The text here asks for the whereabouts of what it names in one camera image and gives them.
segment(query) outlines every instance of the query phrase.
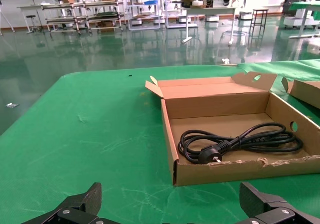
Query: open cardboard box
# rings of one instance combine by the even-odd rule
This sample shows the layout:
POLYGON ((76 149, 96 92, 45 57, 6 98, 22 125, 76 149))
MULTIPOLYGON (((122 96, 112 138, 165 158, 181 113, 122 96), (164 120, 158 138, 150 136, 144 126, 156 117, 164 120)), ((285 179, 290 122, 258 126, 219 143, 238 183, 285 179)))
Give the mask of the open cardboard box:
MULTIPOLYGON (((146 81, 146 87, 161 99, 168 161, 174 185, 254 179, 320 172, 320 128, 277 95, 270 93, 276 74, 249 72, 232 77, 146 81), (265 122, 279 122, 292 130, 303 149, 294 153, 234 151, 221 163, 192 164, 177 150, 180 136, 190 129, 236 137, 265 122)), ((264 127, 258 131, 271 130, 264 127)), ((192 144, 200 150, 212 144, 192 144)))
POLYGON ((282 84, 292 96, 320 109, 320 81, 288 81, 283 78, 282 84))

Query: stool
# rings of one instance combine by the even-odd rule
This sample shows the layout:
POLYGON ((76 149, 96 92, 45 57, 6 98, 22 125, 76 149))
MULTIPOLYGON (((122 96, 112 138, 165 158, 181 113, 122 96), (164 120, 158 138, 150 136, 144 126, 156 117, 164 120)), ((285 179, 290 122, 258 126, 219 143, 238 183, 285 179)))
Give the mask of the stool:
POLYGON ((251 24, 250 24, 250 30, 251 30, 251 27, 253 27, 253 31, 254 31, 255 30, 255 26, 260 26, 260 30, 261 30, 261 27, 263 27, 263 31, 265 31, 268 10, 269 9, 265 9, 265 8, 253 9, 252 20, 251 20, 251 24), (260 12, 262 13, 261 21, 257 22, 256 21, 257 20, 257 15, 260 12))
POLYGON ((32 27, 30 28, 30 32, 28 32, 28 34, 33 33, 35 31, 39 31, 39 27, 36 27, 35 23, 33 21, 35 17, 36 17, 35 15, 27 15, 26 16, 26 18, 31 19, 31 22, 32 22, 32 27))

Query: green tablecloth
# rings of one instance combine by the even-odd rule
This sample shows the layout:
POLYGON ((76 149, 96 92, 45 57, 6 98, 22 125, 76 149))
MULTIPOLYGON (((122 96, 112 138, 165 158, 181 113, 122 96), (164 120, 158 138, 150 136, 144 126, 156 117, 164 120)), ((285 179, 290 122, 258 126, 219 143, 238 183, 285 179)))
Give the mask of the green tablecloth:
MULTIPOLYGON (((313 1, 313 2, 296 2, 292 3, 289 10, 301 10, 306 9, 309 6, 317 6, 320 7, 320 1, 313 1)), ((315 11, 313 14, 314 20, 320 20, 320 12, 315 11)))
MULTIPOLYGON (((121 223, 235 223, 245 219, 238 203, 239 181, 172 186, 160 101, 145 89, 145 80, 149 75, 176 79, 230 76, 244 70, 313 80, 320 77, 319 66, 319 60, 287 61, 63 76, 0 137, 0 222, 21 223, 38 216, 95 181, 103 185, 99 216, 121 223)), ((317 110, 288 98, 280 78, 273 90, 320 124, 317 110)), ((320 217, 318 174, 250 183, 320 217)))

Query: power cord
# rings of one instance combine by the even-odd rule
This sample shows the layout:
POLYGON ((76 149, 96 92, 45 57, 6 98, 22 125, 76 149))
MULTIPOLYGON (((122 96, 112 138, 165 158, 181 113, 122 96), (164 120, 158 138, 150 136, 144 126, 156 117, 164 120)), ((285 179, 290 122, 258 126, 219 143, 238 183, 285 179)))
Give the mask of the power cord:
POLYGON ((294 133, 287 131, 280 123, 269 122, 256 125, 241 135, 232 138, 218 136, 203 130, 188 130, 181 135, 178 150, 188 161, 194 164, 208 164, 221 162, 222 156, 229 151, 248 150, 254 152, 293 152, 300 150, 303 142, 294 133), (279 130, 264 131, 248 136, 254 130, 265 126, 280 127, 279 130), (197 140, 206 139, 214 144, 206 146, 200 151, 191 150, 189 146, 197 140), (295 142, 294 146, 284 144, 295 142))

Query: reflective floor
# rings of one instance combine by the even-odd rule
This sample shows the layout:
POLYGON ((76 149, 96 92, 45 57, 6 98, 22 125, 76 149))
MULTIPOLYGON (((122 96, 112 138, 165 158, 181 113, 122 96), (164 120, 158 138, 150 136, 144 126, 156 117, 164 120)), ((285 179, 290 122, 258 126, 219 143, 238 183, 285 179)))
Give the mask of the reflective floor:
MULTIPOLYGON (((265 32, 249 34, 250 22, 236 23, 229 48, 230 20, 201 21, 193 37, 181 44, 185 29, 90 34, 26 35, 4 32, 0 37, 0 134, 16 121, 62 75, 78 71, 114 70, 172 65, 215 65, 319 58, 314 39, 289 40, 298 30, 285 30, 283 18, 269 17, 265 32), (7 108, 7 103, 18 107, 7 108)), ((319 30, 308 29, 308 33, 319 30)))

